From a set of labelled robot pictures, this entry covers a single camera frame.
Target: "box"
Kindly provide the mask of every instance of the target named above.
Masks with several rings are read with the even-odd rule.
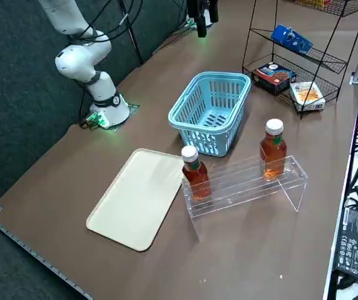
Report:
[[[332,0],[297,0],[300,4],[310,4],[317,8],[324,8],[326,5],[332,2]]]
[[[291,27],[286,28],[280,24],[273,31],[271,38],[278,44],[296,53],[307,54],[312,48],[312,42],[294,31]]]
[[[292,97],[296,109],[298,111],[302,110],[303,103],[304,108],[303,111],[316,111],[322,110],[325,106],[325,98],[323,97],[321,91],[318,86],[314,82],[311,86],[311,81],[307,82],[295,82],[290,83],[290,97]]]
[[[270,62],[254,70],[252,79],[256,86],[276,96],[288,89],[290,82],[296,80],[296,73],[274,62]]]

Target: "bottle label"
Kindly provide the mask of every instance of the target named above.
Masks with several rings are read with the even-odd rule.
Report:
[[[282,137],[281,136],[275,136],[274,137],[274,145],[279,145],[280,142],[282,142]]]
[[[192,162],[185,162],[188,170],[197,170],[200,167],[200,160],[196,159]]]

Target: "black stand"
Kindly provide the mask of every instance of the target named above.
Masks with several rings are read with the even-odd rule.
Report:
[[[257,2],[257,0],[254,0],[252,18],[251,18],[249,29],[248,29],[247,42],[246,42],[244,55],[243,55],[242,72],[251,77],[252,71],[254,69],[266,64],[267,62],[272,61],[272,62],[275,62],[275,63],[295,72],[297,75],[296,82],[302,83],[302,82],[311,81],[312,83],[316,83],[316,85],[318,86],[318,88],[320,89],[320,91],[323,95],[323,98],[325,99],[325,105],[327,103],[333,101],[334,99],[336,99],[336,102],[337,102],[337,98],[339,97],[340,89],[342,87],[342,83],[343,83],[343,80],[344,80],[344,77],[346,74],[346,70],[349,65],[349,62],[350,62],[350,59],[351,59],[351,56],[352,56],[352,53],[354,50],[355,43],[357,42],[358,30],[357,30],[357,34],[355,35],[352,49],[350,50],[349,58],[346,61],[328,54],[327,51],[328,51],[329,45],[332,41],[332,38],[334,37],[336,29],[339,25],[340,19],[358,12],[358,0],[332,0],[326,6],[322,5],[323,1],[324,0],[298,0],[296,2],[287,1],[288,3],[294,3],[295,5],[298,4],[300,6],[305,6],[307,8],[315,9],[318,11],[323,11],[325,13],[333,14],[333,15],[337,16],[337,22],[335,24],[335,28],[332,31],[332,34],[329,38],[329,41],[328,41],[327,46],[324,51],[320,51],[316,48],[312,48],[307,54],[300,54],[298,52],[288,49],[290,52],[293,52],[293,53],[297,54],[298,56],[301,56],[301,57],[309,60],[310,62],[316,64],[317,69],[316,69],[315,73],[312,73],[312,72],[292,63],[291,61],[282,58],[281,56],[279,56],[275,53],[275,47],[274,47],[275,45],[285,48],[285,47],[283,47],[283,45],[278,44],[273,39],[271,39],[271,34],[277,26],[278,0],[276,0],[275,22],[274,22],[274,28],[272,29],[272,31],[264,30],[264,29],[257,29],[257,28],[252,27],[255,7],[256,7],[256,2]],[[250,37],[251,32],[272,42],[272,51],[270,54],[268,54],[264,57],[261,57],[260,59],[245,65],[248,39]],[[319,77],[318,72],[319,72],[320,68],[324,68],[324,69],[329,70],[336,74],[342,73],[342,79],[339,83],[339,86]],[[299,110],[297,110],[294,101],[290,97],[289,90],[283,91],[279,95],[275,96],[275,99],[280,102],[283,102],[283,103],[293,106],[295,108],[296,112],[300,114],[300,118],[302,118],[302,116],[307,112],[305,110],[305,106],[307,105],[306,100],[310,94],[311,87],[312,87],[312,85],[310,86],[310,89],[304,99],[304,103],[303,103],[301,109],[299,109]]]
[[[123,3],[123,0],[118,0],[119,6],[121,8],[122,11],[122,15],[123,17],[126,16],[126,14],[128,13],[128,11],[126,10],[125,4]],[[129,35],[130,35],[130,39],[131,39],[131,43],[133,44],[133,47],[135,48],[136,54],[137,54],[137,58],[139,59],[139,63],[143,64],[144,60],[141,56],[140,50],[139,50],[139,46],[137,44],[137,40],[135,38],[135,33],[133,32],[133,29],[131,27],[130,24],[130,20],[129,20],[129,16],[125,19],[125,23],[126,26],[129,27]]]

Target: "blue plastic basket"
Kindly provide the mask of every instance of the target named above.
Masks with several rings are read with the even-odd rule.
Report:
[[[244,114],[250,78],[239,73],[203,72],[195,76],[168,115],[185,145],[198,152],[226,155]]]

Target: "clear acrylic stand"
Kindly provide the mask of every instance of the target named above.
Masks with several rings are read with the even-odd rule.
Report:
[[[266,170],[279,166],[284,167],[282,174],[271,180],[264,178]],[[204,238],[203,219],[207,214],[238,204],[267,199],[274,193],[284,194],[290,204],[287,208],[292,207],[292,210],[298,212],[308,181],[307,174],[293,156],[270,163],[265,163],[260,156],[255,156],[208,170],[208,176],[208,182],[190,186],[188,180],[183,178],[182,184],[188,213],[200,240]]]

